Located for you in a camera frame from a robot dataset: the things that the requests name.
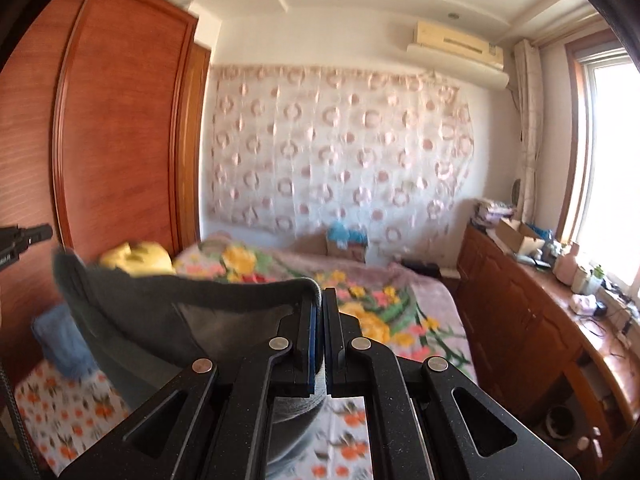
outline silver screw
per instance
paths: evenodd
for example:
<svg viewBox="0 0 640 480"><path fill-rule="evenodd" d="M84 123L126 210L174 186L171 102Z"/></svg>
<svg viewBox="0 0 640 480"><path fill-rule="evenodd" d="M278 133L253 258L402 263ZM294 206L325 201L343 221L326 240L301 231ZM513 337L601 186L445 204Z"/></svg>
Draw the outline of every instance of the silver screw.
<svg viewBox="0 0 640 480"><path fill-rule="evenodd" d="M191 369L197 374L206 374L207 372L211 371L212 368L213 363L206 357L195 360L193 362L193 365L191 365Z"/></svg>
<svg viewBox="0 0 640 480"><path fill-rule="evenodd" d="M351 340L351 346L356 350L369 350L369 348L371 348L371 341L366 337L355 337Z"/></svg>
<svg viewBox="0 0 640 480"><path fill-rule="evenodd" d="M289 340L286 337L274 337L269 341L269 346L274 350L284 350L289 346Z"/></svg>
<svg viewBox="0 0 640 480"><path fill-rule="evenodd" d="M449 362L440 356L434 356L429 358L427 366L434 372L443 372L449 368Z"/></svg>

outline cord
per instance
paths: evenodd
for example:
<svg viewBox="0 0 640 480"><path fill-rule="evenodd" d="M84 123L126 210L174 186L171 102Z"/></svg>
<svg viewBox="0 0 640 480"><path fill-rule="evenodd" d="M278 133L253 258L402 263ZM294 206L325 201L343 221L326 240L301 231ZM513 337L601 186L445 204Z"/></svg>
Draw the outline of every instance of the cord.
<svg viewBox="0 0 640 480"><path fill-rule="evenodd" d="M14 392L11 388L9 377L7 377L4 371L2 362L0 362L0 387L2 388L2 394L4 395L4 400L6 401L6 407L9 411L11 422L14 424L15 433L18 437L18 444L20 444L22 455L31 467L35 477L40 478L40 469L38 468L36 459L33 456L33 451L31 450L29 439L27 438L27 433L24 429L24 424L22 423L22 417L20 416L20 412L18 411L18 405L15 403Z"/></svg>

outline blue cloth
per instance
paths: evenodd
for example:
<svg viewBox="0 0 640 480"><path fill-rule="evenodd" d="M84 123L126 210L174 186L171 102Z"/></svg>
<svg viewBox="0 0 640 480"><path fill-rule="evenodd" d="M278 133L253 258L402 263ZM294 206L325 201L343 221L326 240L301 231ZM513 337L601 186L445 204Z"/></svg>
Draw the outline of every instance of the blue cloth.
<svg viewBox="0 0 640 480"><path fill-rule="evenodd" d="M65 303L35 318L31 331L45 359L67 379L79 380L98 369Z"/></svg>
<svg viewBox="0 0 640 480"><path fill-rule="evenodd" d="M367 234L356 229L347 229L341 222L335 221L326 232L326 239L335 242L341 249L346 249L349 243L367 245Z"/></svg>

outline air conditioner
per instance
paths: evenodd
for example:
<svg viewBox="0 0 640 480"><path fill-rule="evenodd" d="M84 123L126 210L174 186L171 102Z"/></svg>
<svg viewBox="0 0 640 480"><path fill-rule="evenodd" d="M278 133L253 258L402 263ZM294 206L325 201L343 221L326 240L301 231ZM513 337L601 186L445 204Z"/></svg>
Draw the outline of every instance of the air conditioner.
<svg viewBox="0 0 640 480"><path fill-rule="evenodd" d="M503 50L486 40L436 23L418 22L411 58L427 68L492 89L504 89Z"/></svg>

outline pink bottle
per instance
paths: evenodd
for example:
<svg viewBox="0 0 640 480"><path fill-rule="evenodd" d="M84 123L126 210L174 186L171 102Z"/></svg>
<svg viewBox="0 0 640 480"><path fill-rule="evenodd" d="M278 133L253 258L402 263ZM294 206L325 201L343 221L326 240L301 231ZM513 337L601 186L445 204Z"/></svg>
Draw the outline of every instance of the pink bottle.
<svg viewBox="0 0 640 480"><path fill-rule="evenodd" d="M575 271L578 269L576 258L580 252L580 245L573 243L567 254L563 254L556 261L554 274L565 285L571 286L574 282Z"/></svg>

